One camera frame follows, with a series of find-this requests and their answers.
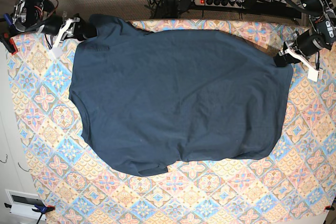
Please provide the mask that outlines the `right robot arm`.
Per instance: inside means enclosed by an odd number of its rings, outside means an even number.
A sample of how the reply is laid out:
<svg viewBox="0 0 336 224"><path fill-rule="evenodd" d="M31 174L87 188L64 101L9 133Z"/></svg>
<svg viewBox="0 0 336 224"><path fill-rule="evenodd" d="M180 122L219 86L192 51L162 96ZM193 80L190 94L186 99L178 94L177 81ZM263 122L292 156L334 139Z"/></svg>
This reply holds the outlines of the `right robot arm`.
<svg viewBox="0 0 336 224"><path fill-rule="evenodd" d="M13 14L4 15L9 34L42 33L57 36L68 19L56 14L58 4L51 0L17 0Z"/></svg>

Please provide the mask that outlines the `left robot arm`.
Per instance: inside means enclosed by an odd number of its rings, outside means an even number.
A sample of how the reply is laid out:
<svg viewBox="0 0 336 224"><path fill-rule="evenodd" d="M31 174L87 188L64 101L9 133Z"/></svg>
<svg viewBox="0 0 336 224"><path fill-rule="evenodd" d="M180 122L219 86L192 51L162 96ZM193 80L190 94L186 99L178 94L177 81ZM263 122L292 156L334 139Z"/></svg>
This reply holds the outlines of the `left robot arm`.
<svg viewBox="0 0 336 224"><path fill-rule="evenodd" d="M307 14L311 28L303 34L296 34L292 40L284 42L283 48L274 57L277 67L285 67L309 60L315 56L315 69L320 67L320 51L331 50L335 43L335 7L331 0L284 0L295 10Z"/></svg>

